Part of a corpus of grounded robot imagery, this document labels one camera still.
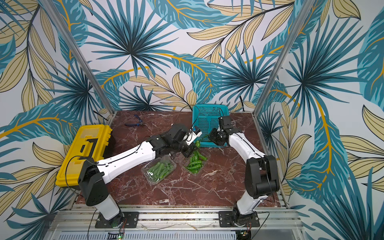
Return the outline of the aluminium frame post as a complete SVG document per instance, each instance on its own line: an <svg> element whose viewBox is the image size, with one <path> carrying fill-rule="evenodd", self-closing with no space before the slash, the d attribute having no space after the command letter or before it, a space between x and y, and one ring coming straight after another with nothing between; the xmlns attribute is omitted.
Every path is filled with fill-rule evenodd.
<svg viewBox="0 0 384 240"><path fill-rule="evenodd" d="M302 25L305 23L305 20L307 18L307 15L309 14L311 7L313 6L315 1L304 1L303 6L298 13L298 17L296 20L293 22L293 28L290 34L288 34L286 42L279 54L279 57L276 61L276 64L274 65L274 68L271 71L271 74L264 85L262 94L260 95L258 99L258 103L256 104L255 110L253 112L253 117L256 118L258 114L261 112L262 106L265 102L265 100L268 97L268 94L273 86L274 80L278 75L279 70L281 69L281 66L289 54L297 36L299 35L299 32L301 30Z"/></svg>
<svg viewBox="0 0 384 240"><path fill-rule="evenodd" d="M86 61L86 58L83 56L80 48L78 47L78 44L76 43L73 35L71 34L68 27L65 26L64 19L60 16L59 10L56 8L53 1L48 0L42 0L40 1L43 8L47 11L48 16L53 21L54 25L57 27L58 32L63 37L64 41L67 43L69 50L74 55L75 59L77 60L80 67L83 69L85 75L89 79L90 83L94 87L95 92L99 95L102 104L107 109L107 111L114 115L115 111L112 107L110 101L107 99L106 95L104 94L101 86L99 85L94 73L92 72L92 69L90 68L89 64Z"/></svg>

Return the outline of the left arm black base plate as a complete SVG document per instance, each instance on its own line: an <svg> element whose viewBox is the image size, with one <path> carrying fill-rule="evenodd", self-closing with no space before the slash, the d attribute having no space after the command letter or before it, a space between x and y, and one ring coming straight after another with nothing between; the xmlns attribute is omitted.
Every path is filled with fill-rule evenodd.
<svg viewBox="0 0 384 240"><path fill-rule="evenodd" d="M106 220L99 213L95 228L96 229L134 229L137 227L139 212L120 212L111 220Z"/></svg>

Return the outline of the yellow plastic toolbox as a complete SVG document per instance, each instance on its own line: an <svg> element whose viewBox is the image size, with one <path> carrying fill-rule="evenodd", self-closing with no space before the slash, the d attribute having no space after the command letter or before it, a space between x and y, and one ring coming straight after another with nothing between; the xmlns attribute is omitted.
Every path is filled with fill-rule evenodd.
<svg viewBox="0 0 384 240"><path fill-rule="evenodd" d="M80 127L59 169L56 186L77 186L83 163L88 158L94 161L103 160L111 136L112 128L108 125Z"/></svg>

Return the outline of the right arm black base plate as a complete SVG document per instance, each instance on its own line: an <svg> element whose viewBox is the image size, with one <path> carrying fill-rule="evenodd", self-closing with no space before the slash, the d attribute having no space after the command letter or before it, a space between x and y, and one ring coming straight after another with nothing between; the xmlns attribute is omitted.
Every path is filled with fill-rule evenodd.
<svg viewBox="0 0 384 240"><path fill-rule="evenodd" d="M231 227L259 227L260 221L258 214L253 212L247 215L241 215L235 210L232 211L219 211L219 224L221 228Z"/></svg>

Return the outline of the left aluminium frame post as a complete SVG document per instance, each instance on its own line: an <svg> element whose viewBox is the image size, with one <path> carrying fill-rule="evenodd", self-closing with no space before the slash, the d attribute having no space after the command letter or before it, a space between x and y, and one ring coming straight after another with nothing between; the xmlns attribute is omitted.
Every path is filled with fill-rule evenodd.
<svg viewBox="0 0 384 240"><path fill-rule="evenodd" d="M65 26L64 19L60 16L59 10L56 8L53 1L48 0L42 0L40 1L43 8L47 11L48 16L53 21L54 25L57 27L58 32L63 37L64 41L67 43L69 50L74 55L75 59L77 60L80 67L83 69L85 75L89 79L90 83L94 87L95 92L99 95L102 104L107 109L107 111L114 115L115 111L112 107L110 101L107 99L106 95L104 94L101 86L99 85L94 73L92 72L92 69L90 68L89 64L86 61L86 58L83 56L80 48L78 47L78 44L76 43L73 35L71 34L68 27Z"/></svg>

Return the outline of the white vented front panel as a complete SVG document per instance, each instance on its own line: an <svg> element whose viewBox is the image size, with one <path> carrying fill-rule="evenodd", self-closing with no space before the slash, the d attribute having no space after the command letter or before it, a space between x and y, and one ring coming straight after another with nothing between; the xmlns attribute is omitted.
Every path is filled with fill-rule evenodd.
<svg viewBox="0 0 384 240"><path fill-rule="evenodd" d="M236 240L232 231L61 232L54 240Z"/></svg>

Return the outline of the right aluminium frame post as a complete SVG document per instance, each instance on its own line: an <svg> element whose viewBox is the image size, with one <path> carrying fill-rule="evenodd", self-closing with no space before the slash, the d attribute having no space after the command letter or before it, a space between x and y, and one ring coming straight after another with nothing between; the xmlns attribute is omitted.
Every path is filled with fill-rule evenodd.
<svg viewBox="0 0 384 240"><path fill-rule="evenodd" d="M288 34L286 42L279 54L279 57L276 61L276 64L274 65L274 68L271 71L271 74L264 85L262 94L260 95L258 99L258 103L256 104L255 110L253 112L253 117L256 118L258 114L261 112L262 106L265 102L265 100L268 97L268 94L273 86L274 80L278 75L279 70L281 69L281 66L289 54L297 36L299 35L299 32L301 30L302 25L305 23L305 20L307 18L307 15L309 14L311 7L313 6L315 1L304 1L303 6L298 13L298 17L296 20L293 22L293 28L290 34Z"/></svg>

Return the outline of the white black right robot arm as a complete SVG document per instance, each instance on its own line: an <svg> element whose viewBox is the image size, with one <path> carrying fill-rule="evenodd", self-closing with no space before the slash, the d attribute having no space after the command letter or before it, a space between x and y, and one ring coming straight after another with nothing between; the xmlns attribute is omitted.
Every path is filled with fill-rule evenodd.
<svg viewBox="0 0 384 240"><path fill-rule="evenodd" d="M280 189L277 160L258 150L245 134L232 124L230 116L218 118L219 127L209 134L211 142L217 146L227 145L237 151L246 164L245 193L237 201L234 218L248 217L262 200L272 196Z"/></svg>

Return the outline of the clear clamshell pepper container near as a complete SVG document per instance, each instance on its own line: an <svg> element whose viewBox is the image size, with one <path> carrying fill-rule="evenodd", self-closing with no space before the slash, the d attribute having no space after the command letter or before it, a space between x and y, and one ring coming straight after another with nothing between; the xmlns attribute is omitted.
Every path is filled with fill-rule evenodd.
<svg viewBox="0 0 384 240"><path fill-rule="evenodd" d="M155 160L142 168L142 173L150 185L156 185L176 169L176 164L172 160Z"/></svg>

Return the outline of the teal perforated plastic basket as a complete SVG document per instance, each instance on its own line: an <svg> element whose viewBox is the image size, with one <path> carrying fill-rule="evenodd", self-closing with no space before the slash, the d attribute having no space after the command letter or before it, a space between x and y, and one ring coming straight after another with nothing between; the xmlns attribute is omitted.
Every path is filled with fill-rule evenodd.
<svg viewBox="0 0 384 240"><path fill-rule="evenodd" d="M198 104L193 106L193 127L198 127L202 135L196 138L201 148L220 148L209 140L209 133L213 128L219 127L219 117L228 116L229 109L225 105Z"/></svg>

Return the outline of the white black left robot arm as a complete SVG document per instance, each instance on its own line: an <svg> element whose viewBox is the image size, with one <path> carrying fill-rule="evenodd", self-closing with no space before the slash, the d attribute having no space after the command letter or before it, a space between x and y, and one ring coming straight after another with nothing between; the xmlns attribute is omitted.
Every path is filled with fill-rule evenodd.
<svg viewBox="0 0 384 240"><path fill-rule="evenodd" d="M188 129L183 124L173 124L159 135L153 135L116 156L95 162L92 158L84 161L78 184L86 205L95 207L105 220L120 220L123 213L108 191L107 184L120 174L148 161L170 153L182 153L189 157L197 150L195 139L202 135L198 127Z"/></svg>

